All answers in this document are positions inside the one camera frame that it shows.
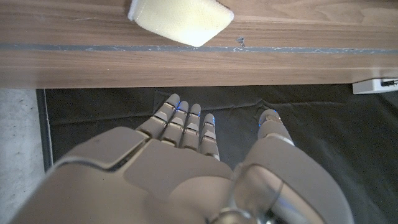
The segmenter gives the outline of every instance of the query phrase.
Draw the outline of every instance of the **wooden table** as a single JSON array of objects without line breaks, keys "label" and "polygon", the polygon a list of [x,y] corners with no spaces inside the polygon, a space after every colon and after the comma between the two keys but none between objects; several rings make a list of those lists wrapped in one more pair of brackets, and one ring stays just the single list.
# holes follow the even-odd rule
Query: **wooden table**
[{"label": "wooden table", "polygon": [[0,0],[0,87],[280,85],[398,77],[398,1],[220,0],[235,19],[198,49],[130,22],[130,3]]}]

